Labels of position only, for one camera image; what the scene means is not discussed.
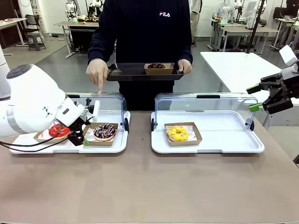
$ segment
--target donut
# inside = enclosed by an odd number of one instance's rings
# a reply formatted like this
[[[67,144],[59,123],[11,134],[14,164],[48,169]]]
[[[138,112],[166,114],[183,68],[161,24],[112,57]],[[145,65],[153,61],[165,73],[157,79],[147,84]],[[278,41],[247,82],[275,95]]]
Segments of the donut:
[[[165,65],[159,63],[153,63],[148,66],[148,69],[165,69]]]
[[[95,139],[99,141],[108,141],[114,137],[115,133],[116,129],[111,124],[101,124],[93,131]]]
[[[171,141],[187,141],[189,131],[182,126],[172,126],[167,132],[168,138]]]
[[[55,137],[58,133],[59,128],[60,128],[60,124],[53,125],[52,127],[50,127],[49,135],[51,137]],[[70,132],[71,131],[68,127],[62,126],[60,133],[58,134],[58,136],[55,139],[64,139]]]

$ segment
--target white tray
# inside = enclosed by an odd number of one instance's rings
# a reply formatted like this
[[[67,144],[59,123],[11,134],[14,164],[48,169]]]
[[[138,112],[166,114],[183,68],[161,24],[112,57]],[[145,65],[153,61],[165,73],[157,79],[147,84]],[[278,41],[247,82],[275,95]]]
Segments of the white tray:
[[[151,132],[151,145],[157,153],[261,153],[264,145],[246,128],[235,111],[158,111],[157,127]],[[171,147],[164,129],[166,123],[194,122],[202,142],[197,146]]]
[[[124,118],[127,118],[130,122],[130,112],[124,114]],[[127,146],[128,132],[123,129],[120,125],[121,123],[121,112],[120,111],[99,111],[97,122],[107,122],[107,123],[118,123],[118,129],[113,141],[112,146],[74,146],[69,140],[65,143],[58,144],[56,146],[49,147],[37,153],[25,153],[18,152],[15,150],[10,150],[14,154],[51,154],[51,153],[119,153],[124,150]],[[32,145],[36,144],[37,141],[34,139],[36,133],[20,135],[13,144],[19,145]],[[35,147],[13,147],[21,150],[38,150],[40,148],[51,145],[51,143],[41,144]]]

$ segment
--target hand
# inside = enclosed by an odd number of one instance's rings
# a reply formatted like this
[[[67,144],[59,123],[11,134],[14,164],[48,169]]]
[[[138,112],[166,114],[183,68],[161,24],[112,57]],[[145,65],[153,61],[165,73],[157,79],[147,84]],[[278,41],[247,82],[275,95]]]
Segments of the hand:
[[[192,71],[191,63],[186,59],[181,59],[178,61],[178,71],[184,74],[189,74]]]
[[[86,70],[86,75],[88,76],[89,80],[93,83],[98,85],[99,93],[102,92],[103,83],[107,79],[108,74],[108,67],[106,62],[102,59],[93,59]]]

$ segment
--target black pants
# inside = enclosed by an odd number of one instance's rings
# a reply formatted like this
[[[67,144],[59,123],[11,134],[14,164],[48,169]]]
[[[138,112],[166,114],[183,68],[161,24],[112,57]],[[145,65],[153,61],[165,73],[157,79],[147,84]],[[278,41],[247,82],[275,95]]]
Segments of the black pants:
[[[154,111],[159,93],[172,93],[174,81],[119,82],[128,111]]]

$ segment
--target red object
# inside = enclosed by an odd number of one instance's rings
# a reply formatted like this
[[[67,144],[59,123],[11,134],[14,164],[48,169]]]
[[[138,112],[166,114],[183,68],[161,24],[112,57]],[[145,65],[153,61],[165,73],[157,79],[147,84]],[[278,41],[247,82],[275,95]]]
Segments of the red object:
[[[56,136],[57,133],[58,133],[59,127],[60,127],[60,124],[57,124],[57,125],[52,126],[52,127],[49,129],[49,135],[50,135],[51,137]],[[62,126],[62,127],[61,127],[61,130],[60,130],[60,133],[59,133],[58,136],[56,136],[56,138],[63,137],[63,136],[65,136],[65,135],[67,135],[68,133],[70,133],[70,129],[69,129],[68,127]]]

